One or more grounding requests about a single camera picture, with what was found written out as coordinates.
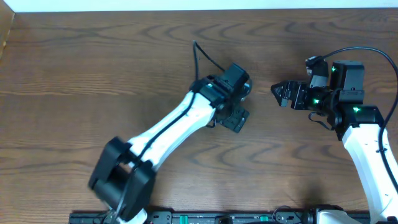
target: table surface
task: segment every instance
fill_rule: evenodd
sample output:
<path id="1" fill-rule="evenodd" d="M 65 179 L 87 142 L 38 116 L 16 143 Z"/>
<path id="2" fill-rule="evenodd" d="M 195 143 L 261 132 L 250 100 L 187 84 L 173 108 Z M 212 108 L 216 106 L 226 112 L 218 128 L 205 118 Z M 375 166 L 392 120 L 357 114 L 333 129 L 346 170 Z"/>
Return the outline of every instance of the table surface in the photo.
<path id="1" fill-rule="evenodd" d="M 105 206 L 87 187 L 103 146 L 149 129 L 194 77 L 192 40 L 254 82 L 239 134 L 191 135 L 161 167 L 151 204 L 175 210 L 266 211 L 332 203 L 368 209 L 355 166 L 335 133 L 308 111 L 281 108 L 270 87 L 308 78 L 304 60 L 352 45 L 398 60 L 397 9 L 17 14 L 0 62 L 0 223 L 66 223 Z M 365 64 L 365 103 L 385 116 L 396 77 L 380 55 Z M 218 73 L 200 57 L 200 75 Z M 388 125 L 397 149 L 398 120 Z"/>

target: white robotic arm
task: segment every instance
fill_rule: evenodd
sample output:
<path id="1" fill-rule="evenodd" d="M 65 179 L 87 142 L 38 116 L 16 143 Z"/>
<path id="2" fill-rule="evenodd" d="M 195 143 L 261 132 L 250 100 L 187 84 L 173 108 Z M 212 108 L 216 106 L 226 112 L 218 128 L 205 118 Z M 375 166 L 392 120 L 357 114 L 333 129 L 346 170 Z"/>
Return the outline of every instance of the white robotic arm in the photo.
<path id="1" fill-rule="evenodd" d="M 370 47 L 348 47 L 326 56 L 306 60 L 310 82 L 286 80 L 271 87 L 280 106 L 292 100 L 295 110 L 311 110 L 308 118 L 335 131 L 339 141 L 351 155 L 357 168 L 369 204 L 371 224 L 397 223 L 398 165 L 389 147 L 386 124 L 398 102 L 398 94 L 390 113 L 384 120 L 377 106 L 364 105 L 364 66 L 352 60 L 337 60 L 329 69 L 325 58 L 345 50 L 366 49 L 388 59 L 398 77 L 398 68 L 384 52 Z M 327 116 L 329 128 L 312 119 L 314 114 Z M 358 223 L 334 205 L 319 205 L 304 212 L 303 224 Z"/>
<path id="2" fill-rule="evenodd" d="M 379 131 L 378 124 L 360 124 L 358 128 L 350 126 L 343 137 L 344 147 L 354 161 L 368 200 L 371 223 L 398 217 L 398 195 L 378 152 Z M 383 146 L 391 171 L 397 178 L 398 166 L 386 130 L 383 132 Z"/>
<path id="3" fill-rule="evenodd" d="M 251 89 L 249 75 L 232 64 L 220 76 L 193 83 L 183 101 L 146 132 L 122 142 L 112 139 L 90 177 L 89 187 L 109 205 L 113 220 L 141 224 L 155 176 L 166 158 L 189 135 L 213 121 L 238 133 L 249 116 L 239 103 Z M 128 164 L 124 170 L 120 164 Z"/>

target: wooden table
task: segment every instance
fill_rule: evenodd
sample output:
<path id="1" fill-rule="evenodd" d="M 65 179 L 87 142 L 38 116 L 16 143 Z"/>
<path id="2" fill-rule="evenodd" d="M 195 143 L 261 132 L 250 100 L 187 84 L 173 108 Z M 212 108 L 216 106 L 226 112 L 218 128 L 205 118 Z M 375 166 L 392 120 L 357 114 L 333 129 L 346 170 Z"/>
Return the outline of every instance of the wooden table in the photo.
<path id="1" fill-rule="evenodd" d="M 397 9 L 17 14 L 0 63 L 0 223 L 66 223 L 105 206 L 87 187 L 103 146 L 147 130 L 193 81 L 192 40 L 222 66 L 236 62 L 254 88 L 239 134 L 201 129 L 165 162 L 151 204 L 175 210 L 273 210 L 332 203 L 366 210 L 355 166 L 335 133 L 281 108 L 270 87 L 306 80 L 304 60 L 351 45 L 398 61 Z M 200 58 L 201 76 L 217 69 Z M 396 92 L 372 52 L 365 102 L 385 116 Z M 398 120 L 388 125 L 398 148 Z"/>

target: black cable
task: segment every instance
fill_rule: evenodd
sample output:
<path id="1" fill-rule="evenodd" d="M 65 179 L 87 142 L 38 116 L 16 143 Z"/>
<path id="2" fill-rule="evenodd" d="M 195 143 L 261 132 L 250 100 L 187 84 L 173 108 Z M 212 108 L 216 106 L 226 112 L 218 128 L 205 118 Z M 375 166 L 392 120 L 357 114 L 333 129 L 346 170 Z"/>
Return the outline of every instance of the black cable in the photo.
<path id="1" fill-rule="evenodd" d="M 103 224 L 103 223 L 105 222 L 106 218 L 108 217 L 109 212 L 110 212 L 110 211 L 106 211 L 106 212 L 103 212 L 103 213 L 98 214 L 98 215 L 93 219 L 93 224 Z"/>
<path id="2" fill-rule="evenodd" d="M 309 120 L 310 121 L 313 121 L 313 122 L 316 122 L 316 123 L 318 123 L 318 124 L 320 124 L 320 125 L 322 125 L 325 129 L 327 129 L 327 130 L 329 130 L 329 131 L 334 131 L 335 130 L 335 128 L 334 127 L 328 127 L 324 122 L 322 122 L 322 121 L 315 121 L 314 119 L 312 119 L 312 116 L 313 115 L 315 115 L 315 114 L 317 114 L 317 112 L 311 112 L 309 115 L 308 115 L 308 118 L 309 118 Z"/>
<path id="3" fill-rule="evenodd" d="M 211 59 L 211 58 L 209 57 L 209 55 L 207 55 L 206 52 L 205 52 L 205 51 L 199 46 L 199 44 L 194 40 L 194 41 L 193 41 L 193 56 L 194 56 L 194 58 L 195 58 L 195 66 L 196 66 L 197 73 L 199 73 L 199 72 L 198 72 L 197 51 L 196 51 L 195 47 L 197 47 L 198 50 L 200 50 L 200 52 L 201 52 L 209 61 L 211 61 L 211 62 L 213 63 L 213 65 L 216 65 L 221 71 L 225 71 L 225 69 L 223 69 L 223 67 L 219 66 L 219 65 L 217 64 L 217 62 L 215 62 L 213 59 Z"/>
<path id="4" fill-rule="evenodd" d="M 394 61 L 390 58 L 390 56 L 388 56 L 388 54 L 384 53 L 383 51 L 381 51 L 379 49 L 375 49 L 373 47 L 346 47 L 346 48 L 343 48 L 343 49 L 336 50 L 336 51 L 334 51 L 334 52 L 332 52 L 330 54 L 327 54 L 325 56 L 319 57 L 319 58 L 316 59 L 315 62 L 318 62 L 319 60 L 323 60 L 323 59 L 328 58 L 328 57 L 330 57 L 332 55 L 335 55 L 335 54 L 338 54 L 340 52 L 344 52 L 344 51 L 347 51 L 347 50 L 371 50 L 373 52 L 377 52 L 377 53 L 383 55 L 388 60 L 388 62 L 391 64 L 392 68 L 394 69 L 394 71 L 396 73 L 396 76 L 397 76 L 397 87 L 398 87 L 398 68 L 397 68 L 397 65 L 395 65 Z M 387 123 L 390 120 L 390 118 L 391 118 L 396 106 L 397 106 L 397 103 L 398 103 L 398 89 L 397 89 L 397 93 L 396 93 L 396 98 L 394 100 L 394 103 L 392 104 L 390 112 L 386 116 L 386 119 L 384 120 L 384 122 L 383 122 L 383 124 L 382 124 L 382 126 L 380 128 L 378 141 L 379 141 L 379 152 L 380 152 L 380 155 L 381 155 L 381 159 L 383 160 L 384 167 L 386 168 L 388 176 L 390 177 L 391 182 L 392 182 L 392 184 L 393 184 L 393 186 L 396 189 L 396 192 L 398 194 L 398 183 L 397 183 L 397 181 L 396 181 L 396 179 L 394 177 L 394 174 L 392 173 L 391 168 L 390 168 L 390 166 L 389 166 L 389 164 L 387 162 L 387 158 L 386 158 L 386 154 L 385 154 L 385 150 L 386 149 L 383 147 L 383 142 L 382 142 L 382 137 L 383 137 L 384 130 L 385 130 L 385 128 L 387 126 Z"/>
<path id="5" fill-rule="evenodd" d="M 330 109 L 332 109 L 333 106 L 334 106 L 333 103 L 334 103 L 334 101 L 335 101 L 335 97 L 336 97 L 337 92 L 338 92 L 338 91 L 341 91 L 341 90 L 342 90 L 341 88 L 336 88 L 336 89 L 331 93 L 330 105 L 329 105 Z"/>
<path id="6" fill-rule="evenodd" d="M 211 61 L 214 65 L 216 65 L 220 70 L 225 71 L 225 69 L 223 69 L 221 66 L 219 66 L 213 59 L 211 59 L 209 57 L 209 55 L 206 54 L 206 52 L 198 45 L 198 43 L 194 40 L 193 41 L 193 60 L 195 62 L 195 81 L 197 81 L 199 79 L 199 68 L 198 68 L 198 57 L 197 57 L 197 51 L 196 48 L 200 50 L 200 52 L 209 60 Z M 147 144 L 145 145 L 145 147 L 142 149 L 141 153 L 137 156 L 137 161 L 140 161 L 141 158 L 143 157 L 143 155 L 145 154 L 145 152 L 151 147 L 152 143 L 154 141 L 156 141 L 156 139 L 162 135 L 167 129 L 169 129 L 169 127 L 171 127 L 173 124 L 175 124 L 179 119 L 181 119 L 183 116 L 185 116 L 188 111 L 191 109 L 193 102 L 195 101 L 195 95 L 196 93 L 193 93 L 191 101 L 189 102 L 189 105 L 187 106 L 187 108 L 178 116 L 176 117 L 172 122 L 170 122 L 168 125 L 166 125 L 164 128 L 162 128 L 158 133 L 155 134 L 154 137 L 152 137 Z M 134 172 L 134 170 L 137 168 L 137 166 L 139 165 L 139 163 L 135 163 L 134 167 L 131 169 L 131 172 Z M 123 188 L 123 192 L 121 195 L 121 199 L 118 203 L 118 207 L 115 211 L 115 213 L 113 214 L 114 217 L 111 220 L 111 224 L 115 224 L 116 223 L 116 219 L 120 216 L 121 210 L 122 210 L 122 206 L 123 206 L 123 201 L 124 201 L 124 197 L 127 194 L 127 190 L 130 187 L 130 178 L 127 180 L 127 183 L 125 184 L 124 188 Z"/>

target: black bracket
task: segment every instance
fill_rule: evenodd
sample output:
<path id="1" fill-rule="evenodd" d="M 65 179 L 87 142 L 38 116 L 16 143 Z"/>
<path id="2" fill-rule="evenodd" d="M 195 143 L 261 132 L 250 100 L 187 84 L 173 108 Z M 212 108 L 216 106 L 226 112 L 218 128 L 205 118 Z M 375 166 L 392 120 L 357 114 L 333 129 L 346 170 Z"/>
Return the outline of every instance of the black bracket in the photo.
<path id="1" fill-rule="evenodd" d="M 110 140 L 88 182 L 96 196 L 113 210 L 117 210 L 123 200 L 119 216 L 125 221 L 134 218 L 149 204 L 156 176 L 152 163 L 141 162 L 130 148 L 131 144 L 124 143 L 117 137 Z M 130 162 L 135 164 L 135 168 L 129 173 L 120 165 L 128 165 Z"/>
<path id="2" fill-rule="evenodd" d="M 245 85 L 248 80 L 246 71 L 233 63 L 221 76 L 209 75 L 193 83 L 190 90 L 202 94 L 216 108 L 213 124 L 208 128 L 219 123 L 240 132 L 249 117 L 249 112 L 239 105 L 250 92 L 251 86 Z"/>

